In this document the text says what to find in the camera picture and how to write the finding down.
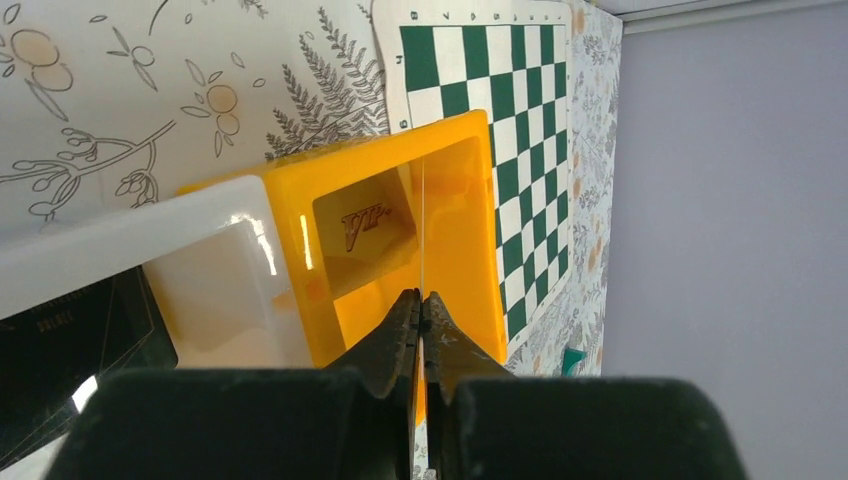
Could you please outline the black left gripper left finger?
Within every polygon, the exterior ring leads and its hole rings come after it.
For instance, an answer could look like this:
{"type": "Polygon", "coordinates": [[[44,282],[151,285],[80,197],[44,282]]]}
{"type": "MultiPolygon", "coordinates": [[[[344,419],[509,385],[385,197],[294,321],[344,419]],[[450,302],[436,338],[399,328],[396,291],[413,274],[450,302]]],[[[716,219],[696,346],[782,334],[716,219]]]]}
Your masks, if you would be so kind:
{"type": "Polygon", "coordinates": [[[321,369],[108,376],[50,479],[408,479],[421,295],[321,369]]]}

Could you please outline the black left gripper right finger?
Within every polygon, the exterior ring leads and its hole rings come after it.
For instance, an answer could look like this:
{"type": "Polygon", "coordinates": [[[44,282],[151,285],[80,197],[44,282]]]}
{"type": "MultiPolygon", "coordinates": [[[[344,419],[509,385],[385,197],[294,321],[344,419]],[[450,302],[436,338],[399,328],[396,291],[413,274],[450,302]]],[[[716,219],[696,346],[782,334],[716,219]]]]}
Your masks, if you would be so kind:
{"type": "Polygon", "coordinates": [[[429,465],[441,479],[743,479],[719,410],[669,378],[519,377],[422,305],[429,465]]]}

